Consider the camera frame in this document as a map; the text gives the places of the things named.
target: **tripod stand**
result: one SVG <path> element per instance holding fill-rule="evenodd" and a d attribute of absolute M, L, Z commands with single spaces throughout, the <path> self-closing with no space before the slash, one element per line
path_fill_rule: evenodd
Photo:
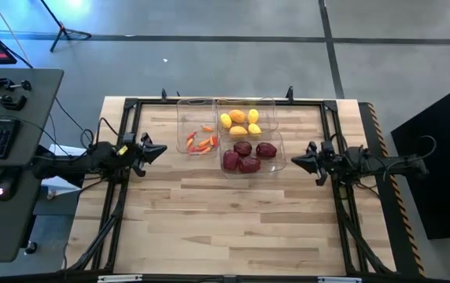
<path fill-rule="evenodd" d="M 53 49 L 55 48 L 55 46 L 57 45 L 57 42 L 59 41 L 59 39 L 61 39 L 62 35 L 65 35 L 68 39 L 69 39 L 69 35 L 71 33 L 74 34 L 78 34 L 78 35 L 85 35 L 84 39 L 89 39 L 92 35 L 88 32 L 84 32 L 84 31 L 77 31 L 77 30 L 73 30 L 70 28 L 66 28 L 61 21 L 59 21 L 55 15 L 52 13 L 52 10 L 50 10 L 49 6 L 45 3 L 45 0 L 40 0 L 42 2 L 42 4 L 45 6 L 45 9 L 50 13 L 50 15 L 52 16 L 53 20 L 56 22 L 56 24 L 59 26 L 59 33 L 57 34 L 57 37 L 55 38 L 55 40 L 53 41 L 52 47 L 50 47 L 50 52 L 53 52 Z"/>

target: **wooden table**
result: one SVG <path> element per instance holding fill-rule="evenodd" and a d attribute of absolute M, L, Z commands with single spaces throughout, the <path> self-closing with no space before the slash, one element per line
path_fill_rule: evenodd
<path fill-rule="evenodd" d="M 106 97 L 101 111 L 116 129 L 124 99 Z M 349 146 L 367 147 L 357 101 L 337 103 Z M 288 160 L 303 154 L 309 141 L 323 140 L 316 107 L 278 107 L 277 115 Z M 168 150 L 146 166 L 146 177 L 131 174 L 116 273 L 345 275 L 330 182 L 316 186 L 315 175 L 291 162 L 276 177 L 226 179 L 218 156 L 189 161 L 176 151 L 176 120 L 175 105 L 142 106 L 139 133 Z M 116 136 L 102 127 L 101 140 L 115 143 Z M 106 186 L 79 199 L 66 252 L 70 264 L 98 232 Z M 363 237 L 395 270 L 380 200 L 362 189 L 355 197 Z M 358 268 L 354 241 L 350 246 Z"/>

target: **concrete floor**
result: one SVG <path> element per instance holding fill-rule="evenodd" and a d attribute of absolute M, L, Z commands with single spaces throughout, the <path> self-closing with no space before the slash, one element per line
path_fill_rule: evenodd
<path fill-rule="evenodd" d="M 450 41 L 433 41 L 450 39 L 450 0 L 326 0 L 333 37 L 375 40 L 373 44 L 336 43 L 334 54 L 323 41 L 318 0 L 47 3 L 68 27 L 95 35 L 240 35 L 317 41 L 127 42 L 113 36 L 114 41 L 97 40 L 100 37 L 62 41 L 49 53 L 52 42 L 41 39 L 55 34 L 57 26 L 40 1 L 0 0 L 0 10 L 17 34 L 36 33 L 33 39 L 20 41 L 31 63 L 37 68 L 65 70 L 58 97 L 84 127 L 94 128 L 105 95 L 160 95 L 165 88 L 169 94 L 179 91 L 184 96 L 283 97 L 293 85 L 296 97 L 332 98 L 336 97 L 337 76 L 346 98 L 375 104 L 383 131 L 389 135 L 450 92 Z M 1 18 L 0 31 L 6 31 Z M 384 44 L 384 39 L 427 40 Z M 3 41 L 22 54 L 14 40 Z M 330 67 L 332 56 L 337 68 Z M 52 113 L 59 121 L 58 141 L 79 145 L 79 130 L 60 109 Z M 42 143 L 49 145 L 46 139 Z M 426 239 L 407 185 L 401 189 L 428 277 L 450 279 L 450 239 Z M 31 236 L 33 241 L 47 243 L 46 249 L 0 264 L 0 275 L 59 269 L 71 224 L 63 219 L 58 231 L 41 233 L 54 223 L 39 221 Z"/>

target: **clear plastic container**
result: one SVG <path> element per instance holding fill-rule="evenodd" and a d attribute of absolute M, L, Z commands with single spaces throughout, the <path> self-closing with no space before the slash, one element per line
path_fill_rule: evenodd
<path fill-rule="evenodd" d="M 196 146 L 200 142 L 209 139 L 211 135 L 218 137 L 218 130 L 216 128 L 216 101 L 214 99 L 182 99 L 176 104 L 176 110 L 178 111 L 178 141 L 176 143 L 178 152 L 189 153 L 186 147 L 186 138 L 193 132 L 197 132 L 197 134 L 195 135 L 192 146 Z M 211 127 L 213 132 L 203 131 L 203 126 Z M 210 147 L 211 151 L 216 151 L 217 149 L 215 146 Z"/>
<path fill-rule="evenodd" d="M 232 122 L 232 127 L 242 126 L 248 130 L 248 113 L 251 109 L 258 111 L 258 121 L 256 125 L 260 127 L 263 133 L 276 130 L 278 128 L 278 120 L 275 115 L 275 100 L 273 98 L 265 97 L 252 100 L 227 100 L 219 99 L 216 102 L 216 119 L 218 121 L 218 131 L 222 134 L 228 134 L 230 129 L 224 128 L 219 120 L 219 117 L 231 110 L 241 110 L 246 114 L 244 123 Z"/>
<path fill-rule="evenodd" d="M 251 154 L 249 155 L 251 157 L 256 157 L 256 146 L 261 142 L 268 142 L 272 144 L 277 149 L 276 157 L 270 159 L 257 157 L 260 159 L 260 169 L 255 173 L 243 174 L 238 170 L 238 168 L 233 171 L 226 170 L 223 168 L 223 154 L 229 149 L 234 150 L 234 144 L 236 142 L 243 141 L 249 142 L 253 147 Z M 285 148 L 282 143 L 282 136 L 278 131 L 255 135 L 244 134 L 239 136 L 221 134 L 219 138 L 219 161 L 223 172 L 225 172 L 228 178 L 252 178 L 256 175 L 262 176 L 264 174 L 275 173 L 276 171 L 282 170 L 286 166 L 286 155 Z"/>

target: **yellow black warning tape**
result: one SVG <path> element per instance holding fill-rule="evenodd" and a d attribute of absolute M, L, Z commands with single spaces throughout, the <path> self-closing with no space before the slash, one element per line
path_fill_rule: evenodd
<path fill-rule="evenodd" d="M 374 105 L 371 103 L 368 103 L 368 108 L 370 109 L 370 113 L 372 115 L 372 120 L 374 121 L 374 125 L 375 125 L 375 130 L 377 131 L 379 143 L 381 144 L 382 155 L 387 157 L 387 156 L 389 156 L 388 149 L 385 146 L 385 141 L 382 136 L 381 126 L 379 125 L 379 121 L 377 119 L 377 114 L 375 114 Z M 421 274 L 423 277 L 425 277 L 426 272 L 424 271 L 424 267 L 422 267 L 421 256 L 419 255 L 419 250 L 417 249 L 417 245 L 415 244 L 414 234 L 412 233 L 412 228 L 411 228 L 410 222 L 408 221 L 407 211 L 405 210 L 404 200 L 401 198 L 401 193 L 400 193 L 400 189 L 398 188 L 397 180 L 395 179 L 394 176 L 389 176 L 389 177 L 391 178 L 391 183 L 395 190 L 395 194 L 397 195 L 398 206 L 400 207 L 400 213 L 404 220 L 405 229 L 408 234 L 408 240 L 411 242 L 412 252 L 414 253 L 415 261 L 417 262 L 419 274 Z"/>

